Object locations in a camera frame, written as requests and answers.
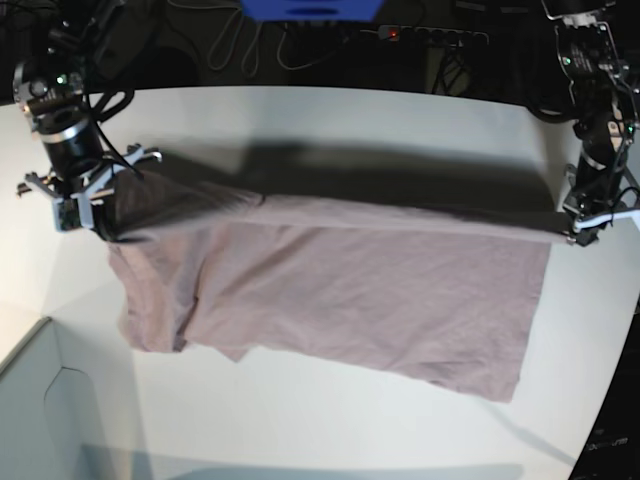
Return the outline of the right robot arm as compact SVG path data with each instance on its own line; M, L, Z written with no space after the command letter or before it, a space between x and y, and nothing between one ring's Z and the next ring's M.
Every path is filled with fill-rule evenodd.
M47 34L46 50L14 71L14 102L49 161L48 172L26 174L16 194L42 195L60 233L84 229L112 240L116 175L128 171L141 178L139 163L162 159L158 150L139 144L119 152L101 127L135 94L122 87L124 73L104 81L97 72L123 10L121 1L80 1L61 7Z

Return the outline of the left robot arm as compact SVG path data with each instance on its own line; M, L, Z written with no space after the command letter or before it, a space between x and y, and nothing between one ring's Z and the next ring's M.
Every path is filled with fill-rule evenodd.
M567 236L582 247L617 220L639 221L639 182L628 167L639 134L638 72L614 37L614 1L544 1L554 25L559 67L568 81L569 119L581 141L578 163L566 167L562 202Z

